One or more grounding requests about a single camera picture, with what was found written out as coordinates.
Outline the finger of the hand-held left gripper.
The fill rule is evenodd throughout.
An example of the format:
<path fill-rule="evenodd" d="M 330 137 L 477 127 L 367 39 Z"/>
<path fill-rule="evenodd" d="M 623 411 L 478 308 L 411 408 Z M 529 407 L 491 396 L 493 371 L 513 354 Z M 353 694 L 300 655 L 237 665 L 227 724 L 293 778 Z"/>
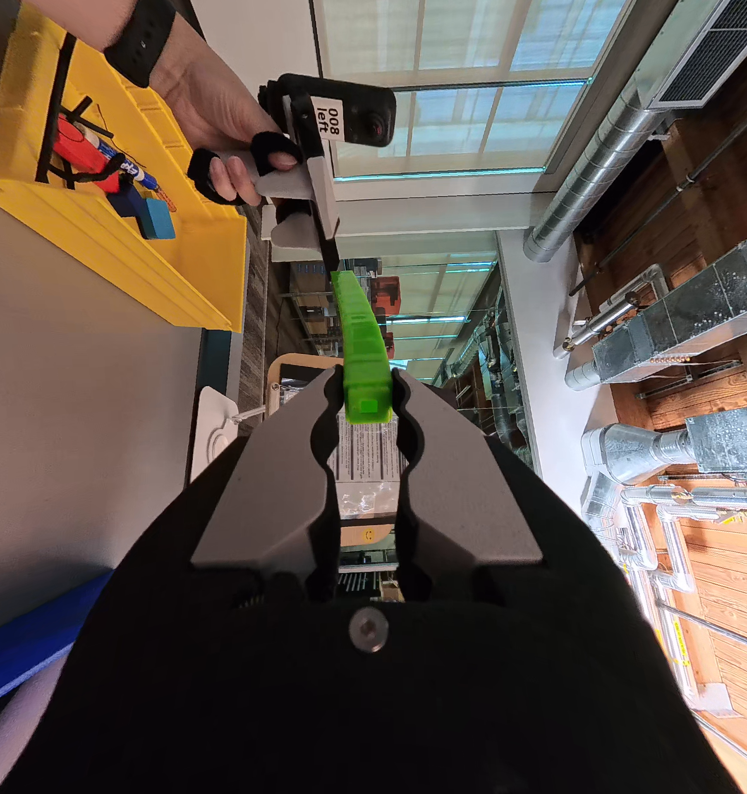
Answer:
<path fill-rule="evenodd" d="M 311 185 L 316 208 L 316 229 L 323 263 L 329 273 L 339 270 L 340 256 L 336 243 L 340 218 L 335 199 L 334 182 L 325 156 L 311 158 Z"/>

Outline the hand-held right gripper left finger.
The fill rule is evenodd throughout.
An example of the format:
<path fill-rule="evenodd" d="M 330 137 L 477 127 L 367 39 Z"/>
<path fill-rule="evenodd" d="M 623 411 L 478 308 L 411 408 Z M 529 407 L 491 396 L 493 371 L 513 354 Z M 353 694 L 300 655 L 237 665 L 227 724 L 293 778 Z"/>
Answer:
<path fill-rule="evenodd" d="M 192 554 L 196 569 L 289 573 L 310 599 L 333 597 L 341 520 L 328 463 L 341 409 L 336 365 L 252 433 Z"/>

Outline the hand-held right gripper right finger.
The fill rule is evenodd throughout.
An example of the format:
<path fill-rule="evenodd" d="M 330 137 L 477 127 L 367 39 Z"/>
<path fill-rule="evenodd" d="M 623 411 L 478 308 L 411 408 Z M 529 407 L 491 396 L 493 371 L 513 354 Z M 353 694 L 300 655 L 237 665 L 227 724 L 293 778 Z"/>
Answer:
<path fill-rule="evenodd" d="M 543 553 L 487 436 L 396 370 L 400 477 L 397 581 L 405 599 L 470 599 L 483 572 L 537 566 Z"/>

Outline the green segmented plastic stick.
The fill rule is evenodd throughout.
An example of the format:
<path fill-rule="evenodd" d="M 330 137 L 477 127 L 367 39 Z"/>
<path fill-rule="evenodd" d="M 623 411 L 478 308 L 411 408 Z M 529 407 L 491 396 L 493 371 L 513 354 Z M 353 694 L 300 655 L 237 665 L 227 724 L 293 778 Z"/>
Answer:
<path fill-rule="evenodd" d="M 355 274 L 331 273 L 342 331 L 343 398 L 352 425 L 385 424 L 393 416 L 393 379 L 385 342 Z"/>

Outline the yellow plastic bin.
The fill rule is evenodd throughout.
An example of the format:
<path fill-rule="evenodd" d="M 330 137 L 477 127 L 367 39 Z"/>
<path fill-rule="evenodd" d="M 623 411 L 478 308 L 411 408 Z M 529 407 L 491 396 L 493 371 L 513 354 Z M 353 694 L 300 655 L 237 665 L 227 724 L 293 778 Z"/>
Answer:
<path fill-rule="evenodd" d="M 142 238 L 53 150 L 59 114 L 93 124 L 175 203 L 172 241 Z M 23 3 L 0 75 L 0 208 L 173 325 L 240 332 L 247 220 L 187 178 L 192 155 L 164 101 Z"/>

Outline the light blue foam block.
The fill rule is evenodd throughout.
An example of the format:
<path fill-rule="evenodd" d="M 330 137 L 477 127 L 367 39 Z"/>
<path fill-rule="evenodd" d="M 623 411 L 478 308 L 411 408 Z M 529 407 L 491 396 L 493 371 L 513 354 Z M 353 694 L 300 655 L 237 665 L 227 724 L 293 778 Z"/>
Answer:
<path fill-rule="evenodd" d="M 166 201 L 143 197 L 137 214 L 139 231 L 147 241 L 172 241 L 177 234 Z"/>

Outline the dark blue cube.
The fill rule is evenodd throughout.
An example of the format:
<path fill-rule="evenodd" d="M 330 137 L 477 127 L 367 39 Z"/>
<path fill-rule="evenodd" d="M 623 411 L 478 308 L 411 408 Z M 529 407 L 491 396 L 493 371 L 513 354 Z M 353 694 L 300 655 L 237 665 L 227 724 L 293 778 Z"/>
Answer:
<path fill-rule="evenodd" d="M 121 218 L 140 220 L 146 211 L 146 199 L 139 193 L 132 182 L 120 182 L 119 190 L 107 192 L 106 199 Z"/>

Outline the person's right forearm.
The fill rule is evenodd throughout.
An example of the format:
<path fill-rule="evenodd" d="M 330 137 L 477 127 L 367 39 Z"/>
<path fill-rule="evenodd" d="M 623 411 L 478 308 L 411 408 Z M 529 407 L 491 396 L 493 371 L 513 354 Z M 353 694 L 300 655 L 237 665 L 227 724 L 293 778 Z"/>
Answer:
<path fill-rule="evenodd" d="M 13 765 L 45 713 L 69 653 L 23 683 L 0 713 L 0 762 Z"/>

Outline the person's left hand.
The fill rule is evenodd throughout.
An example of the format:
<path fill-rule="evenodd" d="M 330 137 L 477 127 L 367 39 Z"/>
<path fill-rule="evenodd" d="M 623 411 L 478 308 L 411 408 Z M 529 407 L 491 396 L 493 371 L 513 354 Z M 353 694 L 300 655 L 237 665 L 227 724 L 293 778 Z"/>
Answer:
<path fill-rule="evenodd" d="M 280 134 L 238 75 L 179 14 L 151 71 L 150 87 L 169 106 L 193 150 L 236 151 L 257 134 Z"/>

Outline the plastic-covered paper sheet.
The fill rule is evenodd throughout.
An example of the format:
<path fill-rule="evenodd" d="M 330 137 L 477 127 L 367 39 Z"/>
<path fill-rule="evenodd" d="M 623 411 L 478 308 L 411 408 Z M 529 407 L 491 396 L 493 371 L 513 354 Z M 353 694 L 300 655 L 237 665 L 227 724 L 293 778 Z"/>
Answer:
<path fill-rule="evenodd" d="M 350 424 L 337 417 L 339 444 L 328 465 L 335 477 L 343 520 L 395 514 L 400 477 L 407 462 L 397 447 L 398 418 L 388 423 Z"/>

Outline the glass-fronted storage shelves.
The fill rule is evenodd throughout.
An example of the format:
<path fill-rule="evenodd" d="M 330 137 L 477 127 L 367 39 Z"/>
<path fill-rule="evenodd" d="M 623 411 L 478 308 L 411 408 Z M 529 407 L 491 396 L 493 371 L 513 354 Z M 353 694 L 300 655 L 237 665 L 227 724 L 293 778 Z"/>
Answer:
<path fill-rule="evenodd" d="M 394 336 L 395 358 L 390 363 L 435 385 L 443 382 L 446 365 L 462 353 L 462 338 L 481 320 L 485 288 L 498 281 L 493 244 L 480 251 L 349 259 L 341 268 L 355 274 L 366 297 L 371 279 L 400 278 L 399 314 L 379 318 L 381 329 Z M 339 318 L 324 266 L 292 263 L 285 296 L 316 352 L 342 357 Z"/>

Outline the large paned window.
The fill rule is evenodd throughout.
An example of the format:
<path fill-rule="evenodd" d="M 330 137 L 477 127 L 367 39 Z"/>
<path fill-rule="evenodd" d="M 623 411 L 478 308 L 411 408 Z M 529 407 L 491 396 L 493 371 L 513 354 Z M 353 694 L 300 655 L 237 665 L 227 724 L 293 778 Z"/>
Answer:
<path fill-rule="evenodd" d="M 397 100 L 384 148 L 330 146 L 335 177 L 546 172 L 631 5 L 312 2 L 322 75 L 388 87 Z"/>

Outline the blue dry-erase marker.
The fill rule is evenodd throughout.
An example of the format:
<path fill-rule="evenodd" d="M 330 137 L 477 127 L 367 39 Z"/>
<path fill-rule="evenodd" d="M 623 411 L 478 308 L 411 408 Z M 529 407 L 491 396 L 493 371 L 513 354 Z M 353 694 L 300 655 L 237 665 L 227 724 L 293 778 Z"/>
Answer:
<path fill-rule="evenodd" d="M 111 144 L 105 141 L 100 136 L 88 132 L 85 134 L 87 140 L 93 145 L 99 153 L 101 153 L 107 160 L 112 160 L 119 155 L 122 155 L 122 162 L 119 165 L 119 171 L 130 177 L 132 180 L 139 183 L 144 189 L 149 191 L 159 191 L 160 186 L 158 181 L 148 172 L 144 171 L 135 161 L 131 160 L 124 153 L 116 150 Z"/>

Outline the silver insulated pipes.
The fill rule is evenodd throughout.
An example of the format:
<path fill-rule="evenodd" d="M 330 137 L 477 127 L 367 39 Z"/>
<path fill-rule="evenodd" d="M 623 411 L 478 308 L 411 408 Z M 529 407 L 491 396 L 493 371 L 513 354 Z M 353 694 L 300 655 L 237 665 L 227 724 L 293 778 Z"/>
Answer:
<path fill-rule="evenodd" d="M 658 567 L 656 543 L 644 506 L 656 508 L 670 571 Z M 582 519 L 625 573 L 641 572 L 657 585 L 682 593 L 697 590 L 680 519 L 726 522 L 747 517 L 747 488 L 651 485 L 627 487 L 603 474 L 590 477 L 581 498 Z"/>

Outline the silver pipe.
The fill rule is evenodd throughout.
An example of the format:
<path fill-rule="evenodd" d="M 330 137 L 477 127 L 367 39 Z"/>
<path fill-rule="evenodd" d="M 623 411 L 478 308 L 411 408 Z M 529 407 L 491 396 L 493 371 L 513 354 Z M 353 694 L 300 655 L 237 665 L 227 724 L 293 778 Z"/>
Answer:
<path fill-rule="evenodd" d="M 594 316 L 571 323 L 567 336 L 553 352 L 554 358 L 564 359 L 577 347 L 599 336 L 607 328 L 613 328 L 632 311 L 638 311 L 642 306 L 641 294 L 647 289 L 651 290 L 656 300 L 669 292 L 666 275 L 659 263 L 653 263 L 611 295 L 600 305 L 599 312 Z"/>

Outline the red plastic block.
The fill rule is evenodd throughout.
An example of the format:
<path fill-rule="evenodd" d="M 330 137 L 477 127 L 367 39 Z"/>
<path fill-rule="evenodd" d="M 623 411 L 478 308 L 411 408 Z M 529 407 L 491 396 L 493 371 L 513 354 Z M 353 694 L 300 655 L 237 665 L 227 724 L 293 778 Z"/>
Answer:
<path fill-rule="evenodd" d="M 75 184 L 91 184 L 105 194 L 120 193 L 120 171 L 125 156 L 104 154 L 63 114 L 57 119 L 53 150 L 64 164 L 70 165 Z"/>

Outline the blue plastic bin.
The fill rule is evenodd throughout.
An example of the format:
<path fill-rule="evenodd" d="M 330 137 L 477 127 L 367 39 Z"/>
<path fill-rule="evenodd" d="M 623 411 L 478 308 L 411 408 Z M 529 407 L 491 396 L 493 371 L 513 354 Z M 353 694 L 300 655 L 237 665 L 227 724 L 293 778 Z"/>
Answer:
<path fill-rule="evenodd" d="M 113 572 L 106 572 L 0 626 L 0 699 L 72 648 Z"/>

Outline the ceiling air vent unit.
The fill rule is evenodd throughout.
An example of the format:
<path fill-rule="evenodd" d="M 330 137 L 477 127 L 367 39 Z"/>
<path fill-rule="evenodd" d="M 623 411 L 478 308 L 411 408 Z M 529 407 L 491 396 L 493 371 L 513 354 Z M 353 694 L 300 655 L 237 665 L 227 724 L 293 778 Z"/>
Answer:
<path fill-rule="evenodd" d="M 747 1 L 681 1 L 634 72 L 644 110 L 697 110 L 747 57 Z"/>

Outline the slim spiral metal duct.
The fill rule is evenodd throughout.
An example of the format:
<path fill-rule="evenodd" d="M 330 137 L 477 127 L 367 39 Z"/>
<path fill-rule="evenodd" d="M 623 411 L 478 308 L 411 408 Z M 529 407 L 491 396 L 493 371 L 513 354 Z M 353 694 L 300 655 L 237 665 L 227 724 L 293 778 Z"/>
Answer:
<path fill-rule="evenodd" d="M 574 233 L 653 134 L 663 113 L 647 109 L 633 75 L 572 167 L 524 244 L 524 254 L 547 263 Z"/>

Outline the metal duct with cone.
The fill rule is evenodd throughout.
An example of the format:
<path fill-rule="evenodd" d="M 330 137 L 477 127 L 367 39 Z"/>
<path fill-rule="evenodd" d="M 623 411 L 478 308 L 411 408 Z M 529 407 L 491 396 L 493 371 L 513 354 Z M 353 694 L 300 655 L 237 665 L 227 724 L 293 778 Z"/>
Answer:
<path fill-rule="evenodd" d="M 702 474 L 747 474 L 747 407 L 686 419 L 682 430 L 650 431 L 621 423 L 587 431 L 581 440 L 590 477 L 637 485 L 671 465 Z"/>

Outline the rectangular metal duct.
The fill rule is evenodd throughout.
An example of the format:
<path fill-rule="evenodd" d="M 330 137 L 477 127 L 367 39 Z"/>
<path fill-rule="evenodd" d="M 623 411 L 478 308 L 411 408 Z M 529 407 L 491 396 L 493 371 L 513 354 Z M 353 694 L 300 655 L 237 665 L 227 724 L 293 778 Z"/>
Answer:
<path fill-rule="evenodd" d="M 747 334 L 747 240 L 593 347 L 599 383 L 635 383 Z"/>

